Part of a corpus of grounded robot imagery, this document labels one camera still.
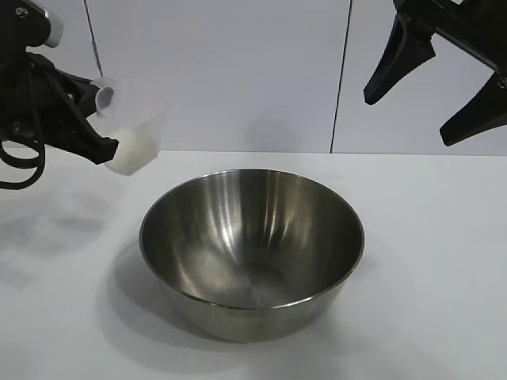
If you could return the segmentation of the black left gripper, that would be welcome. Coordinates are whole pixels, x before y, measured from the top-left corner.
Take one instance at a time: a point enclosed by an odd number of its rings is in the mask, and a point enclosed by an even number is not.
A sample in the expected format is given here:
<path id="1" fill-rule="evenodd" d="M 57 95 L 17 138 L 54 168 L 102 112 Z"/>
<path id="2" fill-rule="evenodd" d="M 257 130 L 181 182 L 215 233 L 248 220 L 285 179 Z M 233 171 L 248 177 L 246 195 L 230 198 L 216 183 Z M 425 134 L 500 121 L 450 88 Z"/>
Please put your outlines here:
<path id="1" fill-rule="evenodd" d="M 114 158 L 119 142 L 99 135 L 87 118 L 97 86 L 57 70 L 33 53 L 1 54 L 1 141 L 43 143 L 96 165 Z"/>

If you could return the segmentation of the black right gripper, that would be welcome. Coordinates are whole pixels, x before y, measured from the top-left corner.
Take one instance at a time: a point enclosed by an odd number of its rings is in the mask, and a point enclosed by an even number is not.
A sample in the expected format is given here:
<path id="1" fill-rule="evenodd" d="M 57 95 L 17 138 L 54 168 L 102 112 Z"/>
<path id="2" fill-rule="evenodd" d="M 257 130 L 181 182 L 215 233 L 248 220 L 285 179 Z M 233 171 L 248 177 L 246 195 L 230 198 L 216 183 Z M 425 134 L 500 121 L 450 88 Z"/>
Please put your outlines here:
<path id="1" fill-rule="evenodd" d="M 396 16 L 381 59 L 364 87 L 374 105 L 436 53 L 437 34 L 495 73 L 440 128 L 445 146 L 506 125 L 506 2 L 395 1 Z"/>

